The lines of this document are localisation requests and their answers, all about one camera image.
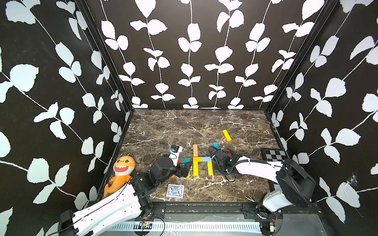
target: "yellow wooden block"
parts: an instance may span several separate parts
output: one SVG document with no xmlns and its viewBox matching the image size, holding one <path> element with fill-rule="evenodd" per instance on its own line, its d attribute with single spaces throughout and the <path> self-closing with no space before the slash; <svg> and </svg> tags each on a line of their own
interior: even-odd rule
<svg viewBox="0 0 378 236">
<path fill-rule="evenodd" d="M 198 145 L 193 144 L 193 156 L 198 156 Z"/>
<path fill-rule="evenodd" d="M 208 172 L 209 172 L 209 175 L 214 175 L 211 161 L 208 162 Z"/>
<path fill-rule="evenodd" d="M 223 130 L 223 134 L 224 134 L 224 136 L 226 137 L 226 140 L 227 140 L 228 142 L 231 141 L 231 137 L 230 137 L 230 135 L 228 134 L 227 130 Z"/>
</svg>

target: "wire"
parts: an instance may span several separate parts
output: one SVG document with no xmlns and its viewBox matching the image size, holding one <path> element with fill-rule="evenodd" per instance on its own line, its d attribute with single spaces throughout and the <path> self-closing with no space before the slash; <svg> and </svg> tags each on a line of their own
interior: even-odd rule
<svg viewBox="0 0 378 236">
<path fill-rule="evenodd" d="M 163 232 L 161 232 L 161 234 L 159 235 L 159 236 L 161 236 L 161 235 L 164 233 L 164 230 L 165 230 L 165 222 L 164 222 L 164 220 L 163 220 L 162 218 L 160 218 L 160 217 L 158 217 L 158 216 L 153 216 L 153 217 L 158 218 L 158 219 L 161 219 L 161 221 L 163 221 L 163 223 L 164 223 Z"/>
</svg>

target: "black and white checkerboard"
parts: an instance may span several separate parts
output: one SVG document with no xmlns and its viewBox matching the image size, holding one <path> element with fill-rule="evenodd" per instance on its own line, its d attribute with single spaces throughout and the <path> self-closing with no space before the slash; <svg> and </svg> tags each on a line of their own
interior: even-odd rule
<svg viewBox="0 0 378 236">
<path fill-rule="evenodd" d="M 277 150 L 277 149 L 263 148 L 262 153 L 263 153 L 264 158 L 266 158 L 266 160 L 270 162 L 282 162 L 287 157 L 284 151 Z M 280 187 L 280 185 L 274 183 L 273 181 L 269 181 L 269 182 L 273 184 L 274 190 Z"/>
</svg>

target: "black metal frame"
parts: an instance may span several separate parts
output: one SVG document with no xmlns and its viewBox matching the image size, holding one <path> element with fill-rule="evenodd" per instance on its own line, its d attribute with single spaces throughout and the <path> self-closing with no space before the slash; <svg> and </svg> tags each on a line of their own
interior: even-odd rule
<svg viewBox="0 0 378 236">
<path fill-rule="evenodd" d="M 312 30 L 307 35 L 305 41 L 303 42 L 302 46 L 298 50 L 298 53 L 295 56 L 292 65 L 286 71 L 286 74 L 284 75 L 281 83 L 278 85 L 278 89 L 274 93 L 272 100 L 270 101 L 270 103 L 266 107 L 266 111 L 268 113 L 270 113 L 272 111 L 272 109 L 275 106 L 275 104 L 277 103 L 278 99 L 280 98 L 280 96 L 284 92 L 287 84 L 289 83 L 289 81 L 293 77 L 295 71 L 297 70 L 297 68 L 301 64 L 303 58 L 307 55 L 308 51 L 310 50 L 312 43 L 315 41 L 315 38 L 319 34 L 320 30 L 323 28 L 325 22 L 327 21 L 328 17 L 332 13 L 334 7 L 336 6 L 336 4 L 338 2 L 339 2 L 338 0 L 328 0 L 325 3 L 322 11 L 320 12 L 320 14 L 318 15 L 318 17 L 315 21 L 314 26 L 312 27 Z"/>
</svg>

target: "shark plush toy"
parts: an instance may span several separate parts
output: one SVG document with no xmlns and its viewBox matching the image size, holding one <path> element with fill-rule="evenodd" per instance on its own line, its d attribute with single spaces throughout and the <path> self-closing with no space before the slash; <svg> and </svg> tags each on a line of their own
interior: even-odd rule
<svg viewBox="0 0 378 236">
<path fill-rule="evenodd" d="M 128 182 L 131 179 L 130 174 L 134 168 L 135 161 L 132 157 L 120 157 L 113 165 L 115 176 L 109 181 L 112 185 L 110 187 L 109 184 L 105 186 L 104 197 L 107 197 L 109 193 L 117 192 L 126 182 Z"/>
</svg>

